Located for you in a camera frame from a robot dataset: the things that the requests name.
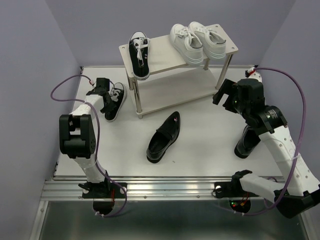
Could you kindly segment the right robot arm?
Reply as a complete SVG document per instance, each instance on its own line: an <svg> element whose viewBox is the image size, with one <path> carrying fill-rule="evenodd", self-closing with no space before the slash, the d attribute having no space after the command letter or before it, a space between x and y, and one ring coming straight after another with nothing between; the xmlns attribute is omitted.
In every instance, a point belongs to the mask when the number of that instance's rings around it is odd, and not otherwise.
<svg viewBox="0 0 320 240"><path fill-rule="evenodd" d="M264 143L285 183L270 181L245 169L237 171L229 182L221 182L214 190L214 196L227 198L254 194L270 201L289 219L318 205L320 182L300 156L300 145L293 142L283 113L276 106L266 105L263 84L254 78L237 82L226 79L213 96L213 103L217 105L223 95L227 95L223 107L241 115L246 123L234 148L235 155L245 159L259 143Z"/></svg>

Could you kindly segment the black canvas sneaker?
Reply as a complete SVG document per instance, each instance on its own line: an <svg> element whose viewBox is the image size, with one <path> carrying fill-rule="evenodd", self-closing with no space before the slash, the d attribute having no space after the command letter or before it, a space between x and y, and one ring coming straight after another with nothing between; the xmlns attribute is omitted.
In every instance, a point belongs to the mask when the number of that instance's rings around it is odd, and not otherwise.
<svg viewBox="0 0 320 240"><path fill-rule="evenodd" d="M150 75L148 63L150 42L151 40L141 31L133 33L128 42L132 73L140 81L146 80Z"/></svg>
<svg viewBox="0 0 320 240"><path fill-rule="evenodd" d="M116 82L109 91L109 95L113 103L113 108L108 110L104 114L104 117L108 122L113 122L117 118L119 111L126 100L127 89L123 83Z"/></svg>

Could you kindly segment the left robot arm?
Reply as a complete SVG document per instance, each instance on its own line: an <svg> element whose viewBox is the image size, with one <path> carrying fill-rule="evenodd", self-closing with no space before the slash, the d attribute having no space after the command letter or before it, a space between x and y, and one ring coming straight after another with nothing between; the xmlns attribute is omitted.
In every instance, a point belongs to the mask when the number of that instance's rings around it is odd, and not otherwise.
<svg viewBox="0 0 320 240"><path fill-rule="evenodd" d="M79 184L85 199L125 197L126 185L114 183L98 161L100 130L94 129L93 121L99 120L98 114L109 122L115 120L126 96L120 82L112 87L98 83L75 110L59 117L60 152L74 160L85 174L86 182Z"/></svg>

